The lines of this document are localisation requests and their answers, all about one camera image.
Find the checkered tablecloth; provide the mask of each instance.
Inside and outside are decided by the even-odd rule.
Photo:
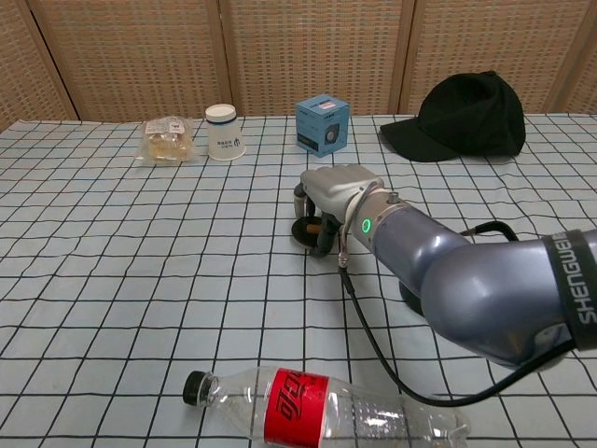
[[[307,168],[360,163],[456,231],[489,219],[521,239],[592,229],[597,117],[527,117],[514,159],[412,163],[378,136],[399,117],[354,117],[345,149],[317,159],[293,117],[243,120],[246,154],[140,166],[138,123],[16,122],[0,134],[0,446],[245,447],[181,392],[191,370],[277,365],[396,392],[344,300],[336,257],[290,236]],[[496,236],[480,237],[480,243]],[[405,382],[459,397],[508,371],[440,336],[398,281],[352,244],[369,324]],[[472,448],[597,446],[597,353],[571,353],[464,408]]]

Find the baseball cap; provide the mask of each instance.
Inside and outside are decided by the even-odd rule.
[[[411,161],[517,156],[526,138],[521,101],[494,71],[444,79],[427,94],[417,117],[380,130]]]

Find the plastic bag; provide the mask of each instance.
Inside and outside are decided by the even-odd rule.
[[[143,138],[136,159],[147,163],[192,161],[198,155],[193,123],[182,117],[163,117],[141,124]]]

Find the clear plastic bottle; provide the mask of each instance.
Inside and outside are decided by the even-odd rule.
[[[453,408],[278,367],[227,377],[193,371],[183,400],[218,408],[251,440],[296,448],[466,448],[470,433]]]

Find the blue box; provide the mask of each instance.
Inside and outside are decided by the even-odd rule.
[[[317,157],[346,147],[349,109],[344,101],[324,94],[297,103],[297,145]]]

